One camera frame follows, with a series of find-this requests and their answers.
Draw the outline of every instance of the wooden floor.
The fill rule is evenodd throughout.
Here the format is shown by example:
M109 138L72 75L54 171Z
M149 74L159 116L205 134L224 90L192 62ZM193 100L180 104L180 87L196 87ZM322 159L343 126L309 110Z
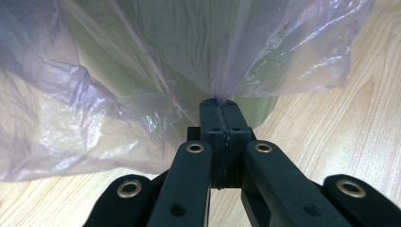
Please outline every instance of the wooden floor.
M345 87L282 96L256 136L277 144L311 180L345 173L401 206L401 0L376 1L353 45ZM127 169L0 183L0 226L81 226ZM238 190L213 191L210 226L249 226Z

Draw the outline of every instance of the trash bag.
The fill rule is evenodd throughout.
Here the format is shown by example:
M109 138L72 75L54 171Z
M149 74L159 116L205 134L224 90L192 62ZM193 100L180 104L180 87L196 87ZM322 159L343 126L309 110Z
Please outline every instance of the trash bag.
M372 5L1 1L0 180L160 173L206 98L341 86Z

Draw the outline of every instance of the wood grain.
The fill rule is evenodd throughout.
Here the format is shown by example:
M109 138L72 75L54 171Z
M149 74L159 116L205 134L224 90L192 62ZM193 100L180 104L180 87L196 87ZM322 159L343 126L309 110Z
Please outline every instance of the wood grain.
M311 180L345 173L401 206L401 1L376 1L346 86L282 96L255 130ZM80 226L110 182L133 171L0 183L0 226ZM212 192L210 226L250 226L239 190Z

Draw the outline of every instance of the translucent plastic bag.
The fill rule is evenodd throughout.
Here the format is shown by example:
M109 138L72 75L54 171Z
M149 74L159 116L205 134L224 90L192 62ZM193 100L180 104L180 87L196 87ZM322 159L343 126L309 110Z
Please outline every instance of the translucent plastic bag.
M160 173L208 97L342 85L372 4L1 1L0 180Z

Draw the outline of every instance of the metal grommet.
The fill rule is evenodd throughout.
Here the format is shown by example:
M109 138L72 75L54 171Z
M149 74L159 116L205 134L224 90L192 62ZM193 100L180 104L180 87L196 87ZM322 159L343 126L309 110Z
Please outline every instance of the metal grommet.
M191 153L199 153L204 150L204 146L202 144L190 144L186 146L186 150Z
M366 191L359 184L348 180L337 181L337 188L350 197L363 198L366 196Z
M124 190L124 187L129 186L129 185L134 185L135 189L133 189L131 191ZM142 189L142 184L141 184L140 181L138 181L138 180L129 180L129 181L123 182L118 187L117 194L121 198L131 198L131 197L134 197L134 196L138 195L138 193L141 191L141 189Z
M262 144L262 143L256 144L256 145L254 146L254 148L255 148L257 151L259 151L259 152L264 152L264 153L269 153L269 152L273 151L273 148L272 148L270 145Z

